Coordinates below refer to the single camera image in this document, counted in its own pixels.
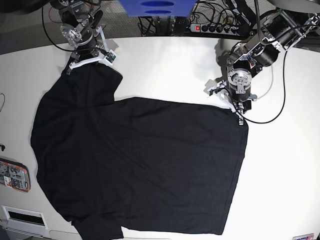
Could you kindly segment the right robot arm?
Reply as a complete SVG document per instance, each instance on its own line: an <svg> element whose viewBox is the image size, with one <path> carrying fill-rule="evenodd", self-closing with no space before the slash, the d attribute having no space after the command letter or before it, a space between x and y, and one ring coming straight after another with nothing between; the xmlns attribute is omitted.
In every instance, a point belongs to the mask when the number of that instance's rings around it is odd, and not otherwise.
<svg viewBox="0 0 320 240"><path fill-rule="evenodd" d="M97 26L103 12L98 10L93 14L93 3L88 0L53 0L50 5L58 10L62 21L60 31L74 48L70 56L72 63L78 64L107 54L104 46L97 41Z"/></svg>

